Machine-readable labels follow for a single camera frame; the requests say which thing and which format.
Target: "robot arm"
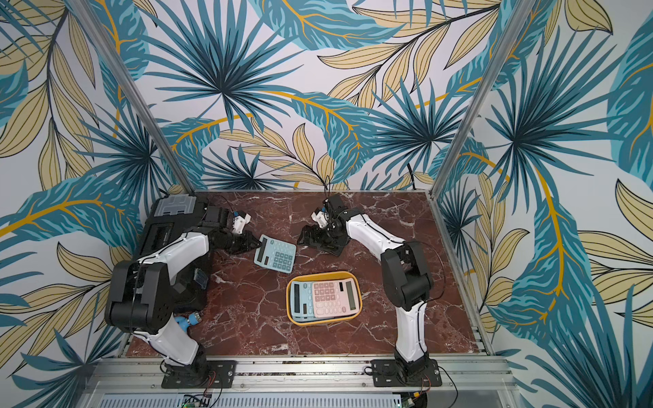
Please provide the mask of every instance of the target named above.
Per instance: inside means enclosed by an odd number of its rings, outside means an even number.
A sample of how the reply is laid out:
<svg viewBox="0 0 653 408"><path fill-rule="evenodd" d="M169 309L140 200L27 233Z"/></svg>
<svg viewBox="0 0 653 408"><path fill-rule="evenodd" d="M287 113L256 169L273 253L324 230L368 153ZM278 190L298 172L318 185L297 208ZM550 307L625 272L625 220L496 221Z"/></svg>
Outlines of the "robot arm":
<svg viewBox="0 0 653 408"><path fill-rule="evenodd" d="M163 355L169 371L199 383L208 371L204 349L173 313L206 305L210 251L239 254L261 245L251 231L243 231L251 217L240 212L232 220L230 213L196 197L157 201L139 244L140 257L114 267L104 312L107 324L134 334Z"/></svg>
<svg viewBox="0 0 653 408"><path fill-rule="evenodd" d="M424 309L433 279L417 242L406 242L374 223L356 208L347 208L339 195L324 201L311 218L297 244L340 255L350 239L359 241L381 262L383 288L396 307L396 357L407 374L428 363L424 342Z"/></svg>

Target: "mounting plate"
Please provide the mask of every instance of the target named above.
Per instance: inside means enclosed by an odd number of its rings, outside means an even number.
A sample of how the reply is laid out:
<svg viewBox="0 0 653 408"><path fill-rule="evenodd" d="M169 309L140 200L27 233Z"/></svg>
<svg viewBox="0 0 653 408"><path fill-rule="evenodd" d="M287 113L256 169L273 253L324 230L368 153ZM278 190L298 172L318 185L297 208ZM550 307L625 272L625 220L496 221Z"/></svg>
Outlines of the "mounting plate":
<svg viewBox="0 0 653 408"><path fill-rule="evenodd" d="M236 362L234 360L211 360L208 361L209 371L215 372L215 381L211 388L231 388L234 382L234 373L236 369ZM187 375L180 375L179 373L172 372L170 375L163 377L161 388L164 390L174 390L177 388L206 388L206 381L197 384L197 379Z"/></svg>
<svg viewBox="0 0 653 408"><path fill-rule="evenodd" d="M422 370L412 373L406 378L402 375L402 369L397 360L372 360L370 363L375 387L418 386L428 388L429 385L431 387L442 385L440 370L435 360L429 359Z"/></svg>

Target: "tropical leaf wallpaper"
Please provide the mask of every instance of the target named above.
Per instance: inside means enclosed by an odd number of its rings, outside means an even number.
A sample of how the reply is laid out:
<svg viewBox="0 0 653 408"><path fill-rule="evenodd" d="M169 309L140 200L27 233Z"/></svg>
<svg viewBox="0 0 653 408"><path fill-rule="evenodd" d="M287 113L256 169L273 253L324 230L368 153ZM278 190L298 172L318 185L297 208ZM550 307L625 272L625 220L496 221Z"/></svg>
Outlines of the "tropical leaf wallpaper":
<svg viewBox="0 0 653 408"><path fill-rule="evenodd" d="M653 4L522 32L438 197L464 284L525 406L653 406Z"/></svg>
<svg viewBox="0 0 653 408"><path fill-rule="evenodd" d="M428 187L517 1L89 0L196 188L318 190ZM650 406L653 7L628 3L535 2L439 199L537 407ZM0 50L3 402L67 407L180 187L65 0L0 0Z"/></svg>

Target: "plastic bin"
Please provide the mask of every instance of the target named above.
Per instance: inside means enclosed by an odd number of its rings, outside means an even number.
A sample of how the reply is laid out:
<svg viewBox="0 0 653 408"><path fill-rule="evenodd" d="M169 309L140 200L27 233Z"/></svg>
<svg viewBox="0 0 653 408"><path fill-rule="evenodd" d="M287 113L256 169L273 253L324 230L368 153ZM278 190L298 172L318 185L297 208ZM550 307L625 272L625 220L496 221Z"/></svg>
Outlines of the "plastic bin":
<svg viewBox="0 0 653 408"><path fill-rule="evenodd" d="M354 282L356 283L356 292L358 293L358 304L360 305L360 308L358 309L358 313L352 316L335 317L333 319L326 319L326 320L320 320L315 322L299 323L293 319L293 316L290 314L290 288L293 282L336 281L336 280L349 279L349 278L353 278ZM360 295L360 286L358 285L358 279L356 279L354 275L350 274L347 271L323 272L321 274L301 275L292 278L291 281L288 282L288 286L286 287L286 313L288 314L288 319L290 319L290 321L295 323L297 326L313 326L315 324L343 322L343 321L354 319L356 316L360 314L362 310L363 310L363 299Z"/></svg>

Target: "marble surface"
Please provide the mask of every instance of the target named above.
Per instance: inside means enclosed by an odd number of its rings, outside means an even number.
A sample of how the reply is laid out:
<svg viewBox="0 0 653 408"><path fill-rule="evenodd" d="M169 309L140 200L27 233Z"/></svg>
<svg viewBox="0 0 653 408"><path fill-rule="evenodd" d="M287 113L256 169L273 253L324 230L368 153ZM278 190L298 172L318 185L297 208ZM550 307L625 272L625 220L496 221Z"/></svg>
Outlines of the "marble surface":
<svg viewBox="0 0 653 408"><path fill-rule="evenodd" d="M208 193L213 205L226 206L225 197L238 210L251 214L250 228L256 236L266 234L296 242L310 213L321 205L322 193ZM434 279L428 304L426 345L431 353L477 351L470 322L462 306L451 268L440 242L424 193L346 193L345 205L364 210L378 225L406 240L420 240L437 249L444 263L429 247L424 248ZM206 347L209 355L248 354L370 354L392 353L396 341L396 312L383 292L381 266L370 252L351 241L340 257L298 246L290 275L253 263L254 252L236 257L213 255L208 305L200 324L190 336ZM358 317L330 325L300 327L286 315L285 294L290 279L298 275L346 270L358 279L363 308ZM139 339L132 341L127 356L153 356Z"/></svg>

